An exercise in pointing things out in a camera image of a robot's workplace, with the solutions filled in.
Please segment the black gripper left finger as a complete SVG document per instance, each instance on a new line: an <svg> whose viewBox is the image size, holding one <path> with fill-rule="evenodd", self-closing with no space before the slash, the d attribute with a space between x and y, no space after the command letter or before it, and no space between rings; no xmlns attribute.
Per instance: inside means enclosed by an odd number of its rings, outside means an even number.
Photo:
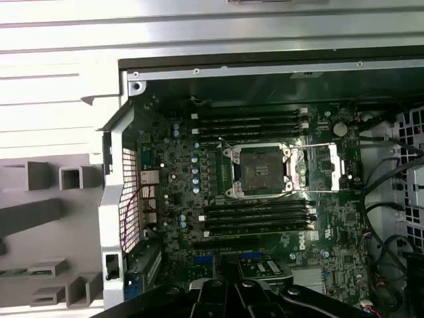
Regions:
<svg viewBox="0 0 424 318"><path fill-rule="evenodd" d="M164 284L124 301L96 317L224 317L230 281L231 257L220 256L215 277L185 291Z"/></svg>

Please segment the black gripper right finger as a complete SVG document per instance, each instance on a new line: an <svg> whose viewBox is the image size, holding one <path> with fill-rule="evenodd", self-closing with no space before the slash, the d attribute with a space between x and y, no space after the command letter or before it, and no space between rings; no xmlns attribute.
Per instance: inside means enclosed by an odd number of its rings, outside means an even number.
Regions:
<svg viewBox="0 0 424 318"><path fill-rule="evenodd" d="M241 257L231 256L231 287L248 317L370 317L353 307L295 283L294 275L270 280L244 275Z"/></svg>

